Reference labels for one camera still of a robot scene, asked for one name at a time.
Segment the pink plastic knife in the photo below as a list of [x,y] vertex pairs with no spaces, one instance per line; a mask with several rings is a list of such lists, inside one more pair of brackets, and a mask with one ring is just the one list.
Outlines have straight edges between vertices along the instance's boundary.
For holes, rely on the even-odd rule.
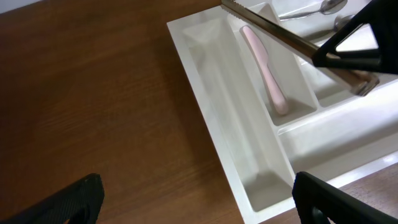
[[269,55],[264,44],[249,26],[242,27],[241,32],[246,38],[259,71],[262,73],[264,86],[269,92],[269,97],[276,112],[280,115],[286,115],[289,112],[289,104],[268,67]]

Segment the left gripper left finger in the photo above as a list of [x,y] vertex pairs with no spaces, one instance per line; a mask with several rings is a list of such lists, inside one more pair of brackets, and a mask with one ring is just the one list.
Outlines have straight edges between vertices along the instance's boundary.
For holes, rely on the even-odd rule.
[[99,174],[89,174],[1,223],[95,224],[104,200]]

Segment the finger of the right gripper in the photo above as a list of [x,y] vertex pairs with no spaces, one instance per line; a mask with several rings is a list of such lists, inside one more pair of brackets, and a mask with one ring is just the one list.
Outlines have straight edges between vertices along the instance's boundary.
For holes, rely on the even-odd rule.
[[[337,46],[368,24],[376,49],[337,51]],[[397,74],[397,0],[375,0],[359,11],[312,56],[316,67]]]

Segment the long steel tongs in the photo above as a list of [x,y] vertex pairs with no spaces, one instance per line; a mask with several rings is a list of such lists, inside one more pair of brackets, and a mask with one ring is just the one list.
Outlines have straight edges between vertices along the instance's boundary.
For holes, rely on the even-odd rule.
[[[286,49],[303,58],[309,64],[314,64],[312,62],[312,56],[314,56],[318,50],[318,46],[315,44],[232,0],[222,0],[221,7],[233,16],[259,29],[262,33],[268,35]],[[372,72],[328,67],[319,67],[318,69],[335,82],[344,86],[352,94],[358,96],[367,95],[380,83],[379,77]]]

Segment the small steel teaspoon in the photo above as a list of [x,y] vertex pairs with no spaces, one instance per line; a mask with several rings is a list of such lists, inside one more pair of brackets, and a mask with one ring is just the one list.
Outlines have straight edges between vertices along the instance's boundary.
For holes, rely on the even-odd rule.
[[326,39],[328,37],[331,37],[332,35],[334,35],[335,33],[337,33],[339,30],[341,30],[345,25],[347,25],[347,23],[352,20],[352,18],[355,15],[348,15],[345,17],[336,17],[333,27],[331,29],[327,29],[327,30],[320,30],[320,31],[316,31],[312,34],[306,35],[303,38],[307,41],[310,42],[316,42],[319,40],[323,40]]
[[298,14],[282,16],[282,17],[279,17],[279,19],[281,21],[287,21],[287,20],[292,20],[292,19],[305,18],[305,17],[311,16],[314,14],[330,15],[330,14],[337,13],[338,11],[343,9],[347,3],[348,3],[348,0],[324,0],[324,1],[322,1],[320,8],[317,9],[316,11],[301,12]]

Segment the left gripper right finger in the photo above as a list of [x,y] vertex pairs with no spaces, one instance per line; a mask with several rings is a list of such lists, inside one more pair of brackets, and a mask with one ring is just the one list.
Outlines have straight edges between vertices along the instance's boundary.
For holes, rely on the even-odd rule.
[[296,174],[292,196],[302,224],[397,224],[396,218],[359,201],[308,172]]

